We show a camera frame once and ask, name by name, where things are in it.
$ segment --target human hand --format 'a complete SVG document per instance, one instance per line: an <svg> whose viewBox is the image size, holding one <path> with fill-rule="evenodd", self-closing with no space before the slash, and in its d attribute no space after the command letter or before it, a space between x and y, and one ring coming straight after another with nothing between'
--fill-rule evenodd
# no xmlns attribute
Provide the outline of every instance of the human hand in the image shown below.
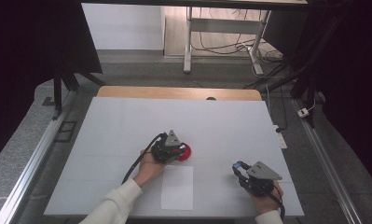
<svg viewBox="0 0 372 224"><path fill-rule="evenodd" d="M139 173L133 179L139 187L144 186L150 180L159 176L163 172L165 164L159 163L154 160L153 155L151 155L151 148L148 149L147 153L144 155L143 159L139 164Z"/></svg>
<svg viewBox="0 0 372 224"><path fill-rule="evenodd" d="M279 201L281 200L281 197L283 196L283 191L281 187L279 186L279 183L277 180L273 180L273 185L276 187L271 194L275 196ZM275 203L270 197L255 197L253 194L249 193L249 195L252 197L253 202L255 203L255 209L259 214L264 214L273 210L278 210L279 205Z"/></svg>

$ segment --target white tabletop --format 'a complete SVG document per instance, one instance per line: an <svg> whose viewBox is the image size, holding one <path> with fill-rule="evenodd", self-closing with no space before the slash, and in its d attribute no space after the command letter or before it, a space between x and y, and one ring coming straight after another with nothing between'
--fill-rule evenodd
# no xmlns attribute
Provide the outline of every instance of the white tabletop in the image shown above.
<svg viewBox="0 0 372 224"><path fill-rule="evenodd" d="M175 165L193 167L193 208L161 209L160 176L144 187L131 217L255 216L232 173L236 161L262 161L281 175L286 215L303 216L265 102L110 97L93 99L45 215L90 213L120 185L140 150L169 130L192 148L191 158Z"/></svg>

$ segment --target white paper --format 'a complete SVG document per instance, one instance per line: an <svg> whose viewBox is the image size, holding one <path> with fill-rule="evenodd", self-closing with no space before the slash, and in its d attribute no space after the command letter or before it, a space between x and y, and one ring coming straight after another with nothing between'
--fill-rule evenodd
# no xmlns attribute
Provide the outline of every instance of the white paper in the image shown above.
<svg viewBox="0 0 372 224"><path fill-rule="evenodd" d="M192 210L194 167L167 165L163 173L161 208Z"/></svg>

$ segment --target red object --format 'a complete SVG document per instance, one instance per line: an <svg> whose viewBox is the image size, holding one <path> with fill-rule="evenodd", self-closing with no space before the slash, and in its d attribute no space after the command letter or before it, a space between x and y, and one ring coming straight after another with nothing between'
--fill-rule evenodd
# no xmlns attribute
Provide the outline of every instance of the red object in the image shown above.
<svg viewBox="0 0 372 224"><path fill-rule="evenodd" d="M187 145L186 143L185 145L186 145L186 152L181 157L179 157L179 159L177 159L179 161L186 161L191 156L191 147L189 147L189 145Z"/></svg>

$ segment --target gray bracket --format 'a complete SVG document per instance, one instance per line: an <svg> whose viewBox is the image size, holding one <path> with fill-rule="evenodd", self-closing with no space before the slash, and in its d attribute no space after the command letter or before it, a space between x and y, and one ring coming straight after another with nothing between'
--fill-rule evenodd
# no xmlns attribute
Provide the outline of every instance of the gray bracket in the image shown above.
<svg viewBox="0 0 372 224"><path fill-rule="evenodd" d="M266 164L258 161L250 169L246 171L246 174L255 177L257 179L275 179L281 180L282 177L270 169Z"/></svg>
<svg viewBox="0 0 372 224"><path fill-rule="evenodd" d="M168 138L165 141L165 147L177 147L180 146L181 143L177 138L176 134L173 130L171 130L168 134Z"/></svg>

